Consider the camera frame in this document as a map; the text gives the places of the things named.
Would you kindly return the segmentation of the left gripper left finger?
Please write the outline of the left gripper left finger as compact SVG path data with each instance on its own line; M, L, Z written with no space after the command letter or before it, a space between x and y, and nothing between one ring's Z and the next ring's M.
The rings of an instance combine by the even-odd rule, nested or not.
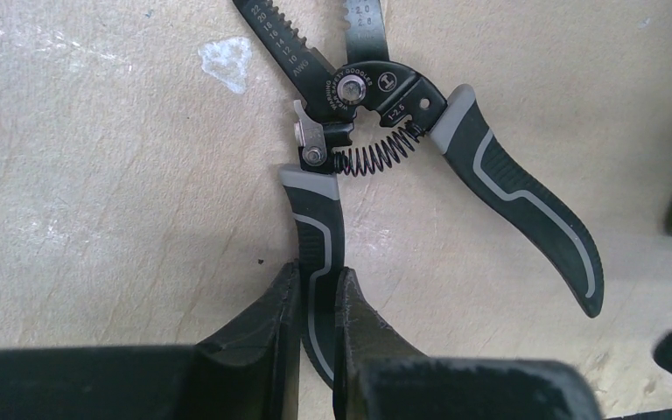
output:
M196 344L0 349L0 419L294 419L299 271Z

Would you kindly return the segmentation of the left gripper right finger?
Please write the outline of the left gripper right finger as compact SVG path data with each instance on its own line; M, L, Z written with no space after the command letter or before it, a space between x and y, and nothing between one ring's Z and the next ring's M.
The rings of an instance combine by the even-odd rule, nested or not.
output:
M583 376L556 360L431 357L339 276L332 408L338 419L600 419Z

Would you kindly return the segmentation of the black wire stripper pliers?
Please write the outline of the black wire stripper pliers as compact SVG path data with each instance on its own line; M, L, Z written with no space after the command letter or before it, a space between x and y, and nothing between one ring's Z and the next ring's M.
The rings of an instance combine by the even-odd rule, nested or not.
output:
M279 177L296 222L304 293L304 350L320 378L335 373L335 301L345 265L337 178L400 164L428 137L459 179L517 228L555 267L590 318L603 307L604 274L585 224L501 146L467 84L449 95L389 56L377 1L345 1L346 64L309 47L271 1L235 8L299 92L294 126L299 161Z

